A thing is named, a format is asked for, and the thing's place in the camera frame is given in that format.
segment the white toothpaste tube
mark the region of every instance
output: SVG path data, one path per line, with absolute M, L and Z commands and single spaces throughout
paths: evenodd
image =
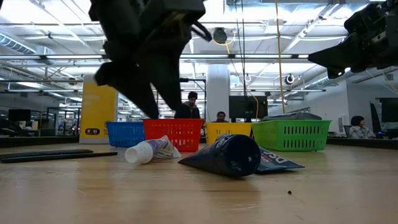
M 167 136 L 160 139 L 146 140 L 126 150 L 124 157 L 128 162 L 138 166 L 154 159 L 175 159 L 181 154 Z

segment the white pillar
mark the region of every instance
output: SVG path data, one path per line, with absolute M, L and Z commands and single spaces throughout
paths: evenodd
M 217 112 L 225 112 L 229 121 L 229 77 L 228 65 L 209 65 L 207 82 L 206 122 L 216 121 Z
M 118 117 L 118 92 L 109 86 L 97 86 L 93 75 L 83 80 L 80 144 L 108 144 L 105 123 Z

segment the person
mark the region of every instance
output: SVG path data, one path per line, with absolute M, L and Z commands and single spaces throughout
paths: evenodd
M 229 121 L 225 120 L 225 113 L 223 111 L 220 111 L 217 113 L 217 120 L 215 122 L 216 123 L 228 123 Z
M 196 101 L 198 99 L 198 93 L 194 91 L 188 94 L 188 101 L 181 104 L 181 106 L 176 110 L 174 118 L 194 118 L 200 119 L 199 109 L 196 106 Z
M 365 127 L 365 119 L 362 116 L 354 116 L 351 119 L 349 135 L 355 139 L 373 139 L 376 136 L 369 128 Z

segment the plastic basket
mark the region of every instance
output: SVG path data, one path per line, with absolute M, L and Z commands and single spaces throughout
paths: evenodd
M 213 144 L 222 134 L 244 134 L 250 136 L 252 123 L 206 123 L 206 142 Z
M 275 120 L 253 124 L 254 139 L 276 151 L 321 151 L 325 149 L 331 121 Z
M 142 122 L 107 122 L 109 144 L 114 147 L 132 147 L 145 140 Z
M 196 152 L 202 124 L 202 119 L 145 119 L 145 137 L 158 139 L 166 135 L 180 152 Z

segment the chair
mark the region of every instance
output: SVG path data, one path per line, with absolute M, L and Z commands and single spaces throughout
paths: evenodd
M 346 132 L 347 138 L 350 138 L 351 135 L 349 134 L 349 129 L 351 128 L 351 125 L 344 125 L 344 131 Z

